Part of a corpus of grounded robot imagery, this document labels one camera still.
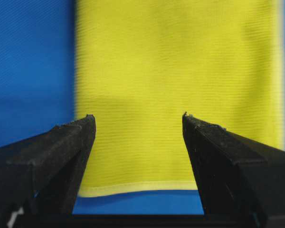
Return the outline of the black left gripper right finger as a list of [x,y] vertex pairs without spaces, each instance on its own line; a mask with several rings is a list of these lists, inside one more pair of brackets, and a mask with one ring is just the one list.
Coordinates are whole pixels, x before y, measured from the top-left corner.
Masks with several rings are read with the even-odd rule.
[[285,228],[285,151],[188,114],[182,133],[206,216],[236,228]]

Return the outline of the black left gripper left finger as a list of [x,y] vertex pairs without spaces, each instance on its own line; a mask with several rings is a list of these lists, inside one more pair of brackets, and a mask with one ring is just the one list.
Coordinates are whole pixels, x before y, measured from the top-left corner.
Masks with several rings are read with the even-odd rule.
[[0,228],[25,213],[73,212],[96,133],[86,117],[0,147]]

